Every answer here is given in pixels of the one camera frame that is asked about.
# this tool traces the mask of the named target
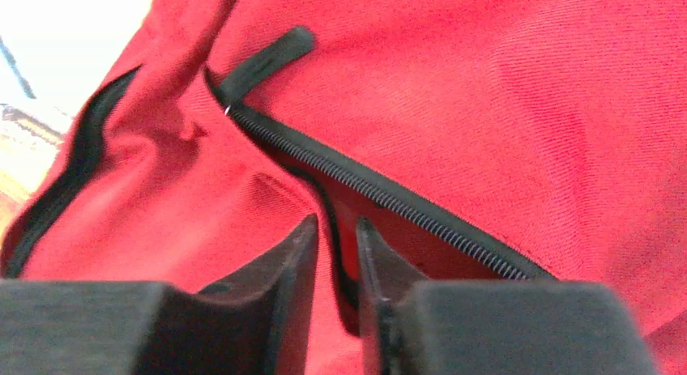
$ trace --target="red fabric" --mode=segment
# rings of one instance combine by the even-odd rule
[[[315,193],[224,116],[204,79],[303,24],[315,50],[249,104],[556,277],[615,288],[663,371],[687,374],[685,1],[155,0],[105,80],[143,66],[107,121],[105,159],[22,277],[166,279],[194,291],[310,212],[325,224]],[[369,210],[353,200],[339,211]],[[421,240],[391,236],[423,256]],[[326,225],[320,237],[307,373],[358,374]]]

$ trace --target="zipper opening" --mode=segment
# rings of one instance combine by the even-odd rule
[[[303,181],[308,182],[308,184],[312,186],[314,191],[318,194],[320,203],[322,204],[322,207],[324,208],[324,211],[326,213],[326,218],[329,221],[329,229],[331,232],[331,243],[332,248],[334,249],[334,252],[332,253],[332,258],[334,259],[334,268],[332,269],[332,271],[335,274],[335,284],[340,289],[336,292],[336,294],[337,296],[341,295],[342,298],[346,301],[346,303],[351,305],[354,309],[358,309],[358,282],[351,278],[344,269],[344,258],[341,253],[341,236],[339,232],[339,221],[336,218],[336,209],[334,208],[334,204],[331,202],[329,198],[329,194],[325,190],[324,186],[312,174],[308,173],[307,171],[298,167],[287,167],[286,170],[289,171],[294,177],[299,177]],[[349,323],[351,320],[347,318],[347,315],[345,313],[341,314],[341,318],[342,320],[344,320],[344,325],[348,329],[350,327]]]
[[[503,278],[552,278],[546,270],[489,234],[271,117],[241,103],[229,106],[228,116],[254,138],[363,194],[378,205],[439,237]]]
[[[314,49],[314,34],[298,26],[243,61],[214,89],[217,100],[248,135],[332,177],[381,207],[432,233],[506,279],[552,278],[514,249],[382,174],[243,104],[268,76]]]
[[[23,235],[11,251],[5,278],[18,278],[33,246],[48,231],[96,171],[103,154],[103,126],[124,96],[136,70],[104,87],[83,113],[64,172],[28,209]]]

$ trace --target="black zipper tape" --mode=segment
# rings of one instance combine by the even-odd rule
[[[341,293],[344,299],[354,308],[358,308],[358,282],[351,278],[344,269],[344,258],[341,252],[341,233],[339,231],[339,221],[336,219],[336,209],[329,198],[329,194],[324,189],[324,186],[318,182],[312,174],[296,167],[286,168],[292,175],[299,177],[303,181],[308,182],[313,189],[318,193],[320,203],[324,207],[327,219],[329,220],[329,228],[331,232],[331,243],[334,248],[334,273],[335,282],[341,288]]]
[[[244,105],[229,111],[242,129],[287,155],[316,168],[453,245],[506,279],[552,276],[488,233],[400,184]]]
[[[96,171],[103,154],[103,125],[124,96],[133,70],[103,88],[84,111],[66,169],[28,210],[23,235],[7,262],[5,278],[18,278],[38,240],[74,200]]]

